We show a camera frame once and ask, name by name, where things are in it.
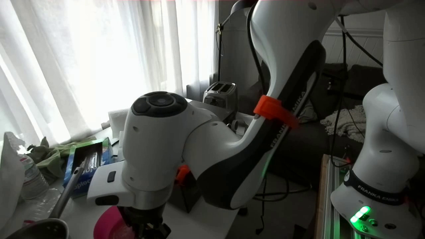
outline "cable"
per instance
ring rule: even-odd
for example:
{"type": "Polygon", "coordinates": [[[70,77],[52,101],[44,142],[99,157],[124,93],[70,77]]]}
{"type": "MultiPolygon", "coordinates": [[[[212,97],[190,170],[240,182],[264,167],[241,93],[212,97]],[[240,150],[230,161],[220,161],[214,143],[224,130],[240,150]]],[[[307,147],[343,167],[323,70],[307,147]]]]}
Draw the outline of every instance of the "cable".
{"type": "MultiPolygon", "coordinates": [[[[341,19],[342,19],[342,21],[339,21],[339,24],[341,24],[341,27],[345,27],[345,16],[341,16],[341,19]]],[[[343,31],[343,66],[345,66],[345,76],[343,76],[343,80],[342,80],[341,93],[339,93],[339,97],[338,97],[338,104],[339,105],[338,105],[338,113],[337,113],[335,125],[334,125],[334,134],[333,134],[331,146],[330,146],[331,163],[334,165],[334,167],[347,167],[347,166],[350,166],[350,163],[338,165],[335,162],[335,158],[334,158],[335,141],[337,141],[337,126],[338,126],[338,122],[341,120],[342,106],[343,106],[343,101],[345,101],[346,81],[349,78],[347,37],[346,37],[346,35],[347,35],[347,32],[343,31]]]]}
{"type": "Polygon", "coordinates": [[[119,145],[119,143],[120,143],[120,139],[116,141],[116,142],[113,142],[111,146],[115,147],[115,146],[119,145]]]}
{"type": "Polygon", "coordinates": [[[261,202],[282,202],[283,199],[286,199],[290,195],[290,181],[285,179],[286,182],[286,191],[285,193],[279,193],[279,195],[282,195],[281,198],[274,198],[274,199],[266,199],[266,193],[264,191],[264,194],[261,197],[254,197],[256,201],[261,201],[261,202]]]}
{"type": "Polygon", "coordinates": [[[222,21],[221,24],[217,25],[217,31],[216,33],[218,35],[218,37],[216,37],[216,45],[218,48],[218,76],[217,76],[217,81],[220,82],[222,78],[222,50],[224,50],[224,31],[225,31],[225,25],[228,24],[228,21],[230,20],[230,17],[233,16],[233,13],[230,13],[225,21],[222,21]]]}
{"type": "Polygon", "coordinates": [[[313,186],[311,187],[306,187],[306,189],[299,189],[299,190],[291,190],[291,191],[273,191],[273,193],[262,193],[262,194],[256,194],[256,198],[258,197],[275,197],[275,195],[285,195],[285,194],[302,194],[302,193],[306,193],[306,191],[311,191],[313,190],[313,186]]]}
{"type": "Polygon", "coordinates": [[[351,118],[351,122],[354,122],[354,125],[355,125],[355,127],[358,129],[358,131],[363,135],[363,138],[366,138],[364,133],[359,129],[358,124],[355,122],[355,118],[354,118],[354,116],[351,114],[351,112],[350,112],[350,110],[347,110],[347,112],[349,112],[349,116],[350,116],[350,118],[351,118]]]}
{"type": "Polygon", "coordinates": [[[253,37],[252,37],[252,19],[253,19],[253,13],[254,13],[256,5],[252,7],[250,15],[249,15],[249,19],[248,19],[248,33],[249,33],[249,43],[250,43],[252,54],[253,54],[258,74],[261,77],[262,92],[264,92],[264,94],[266,94],[266,90],[269,89],[269,86],[267,86],[266,77],[264,74],[261,62],[258,60],[258,56],[257,56],[257,52],[256,52],[256,48],[254,48],[253,37]]]}
{"type": "Polygon", "coordinates": [[[380,60],[378,60],[376,57],[374,57],[367,49],[364,49],[356,40],[354,36],[351,36],[351,33],[347,31],[345,23],[339,21],[338,19],[335,20],[337,24],[342,28],[343,33],[347,35],[347,37],[363,52],[366,53],[370,58],[372,58],[376,64],[379,64],[380,66],[383,66],[383,62],[380,60]]]}
{"type": "MultiPolygon", "coordinates": [[[[265,175],[264,194],[266,194],[266,189],[267,189],[267,173],[265,175]]],[[[261,215],[262,226],[256,230],[257,235],[265,231],[265,227],[266,227],[265,215],[266,215],[266,202],[262,201],[262,215],[261,215]]]]}

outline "wall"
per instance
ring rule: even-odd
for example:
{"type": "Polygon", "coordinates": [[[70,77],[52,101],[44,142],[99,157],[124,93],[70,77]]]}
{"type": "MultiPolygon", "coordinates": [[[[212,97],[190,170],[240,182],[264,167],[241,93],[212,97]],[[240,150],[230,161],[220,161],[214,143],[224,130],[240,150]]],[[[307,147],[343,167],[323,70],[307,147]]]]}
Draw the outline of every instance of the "wall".
{"type": "MultiPolygon", "coordinates": [[[[229,16],[233,4],[234,0],[221,1],[221,21],[229,16]]],[[[384,12],[346,17],[346,27],[352,36],[379,60],[383,60],[383,24],[384,12]]],[[[327,50],[327,62],[343,61],[343,41],[338,24],[334,23],[330,27],[323,45],[327,50]]],[[[225,25],[222,48],[222,80],[236,82],[244,94],[258,80],[244,12],[237,12],[225,25]]],[[[350,40],[347,40],[347,52],[350,66],[354,64],[379,66],[350,40]]]]}

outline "cluttered desk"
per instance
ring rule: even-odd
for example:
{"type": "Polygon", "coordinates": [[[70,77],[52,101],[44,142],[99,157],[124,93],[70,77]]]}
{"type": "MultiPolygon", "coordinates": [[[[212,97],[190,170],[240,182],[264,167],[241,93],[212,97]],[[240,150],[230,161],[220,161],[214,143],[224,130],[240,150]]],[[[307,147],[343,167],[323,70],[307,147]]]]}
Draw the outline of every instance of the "cluttered desk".
{"type": "MultiPolygon", "coordinates": [[[[96,134],[96,138],[104,141],[111,135],[112,130],[107,129],[96,134]]],[[[55,183],[46,194],[46,198],[40,198],[39,202],[22,202],[16,208],[14,216],[10,219],[9,224],[5,227],[5,230],[0,231],[0,238],[7,238],[16,230],[22,228],[26,222],[28,223],[28,220],[39,220],[47,218],[48,214],[54,210],[54,206],[59,199],[62,191],[63,185],[59,182],[55,183]]],[[[113,228],[119,226],[117,223],[120,223],[120,219],[111,218],[119,215],[113,211],[115,207],[96,206],[94,202],[87,201],[87,197],[82,195],[72,197],[70,199],[60,218],[67,222],[71,238],[107,239],[109,238],[108,234],[113,234],[113,228]]],[[[179,204],[168,203],[163,216],[172,230],[176,228],[169,236],[172,239],[193,236],[216,239],[226,236],[233,224],[233,220],[237,216],[237,211],[214,207],[206,203],[205,199],[200,198],[193,204],[190,211],[180,207],[179,204]]]]}

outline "table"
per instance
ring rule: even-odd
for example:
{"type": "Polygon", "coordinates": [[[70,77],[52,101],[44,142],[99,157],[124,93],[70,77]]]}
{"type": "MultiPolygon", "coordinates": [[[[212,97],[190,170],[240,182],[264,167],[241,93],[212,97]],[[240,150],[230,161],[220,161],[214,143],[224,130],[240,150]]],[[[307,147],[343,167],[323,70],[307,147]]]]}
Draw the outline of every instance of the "table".
{"type": "MultiPolygon", "coordinates": [[[[112,130],[108,129],[100,131],[96,137],[104,138],[111,134],[112,130]]],[[[62,218],[68,223],[72,238],[92,239],[97,219],[108,208],[108,206],[91,204],[86,197],[72,198],[62,218]]],[[[28,204],[22,204],[16,210],[7,228],[0,231],[0,239],[20,228],[23,222],[28,219],[26,216],[28,216],[30,210],[31,207],[28,204]]],[[[201,198],[189,214],[168,203],[163,216],[164,222],[172,228],[169,239],[221,239],[226,238],[237,214],[237,210],[218,208],[206,203],[205,199],[201,198]]]]}

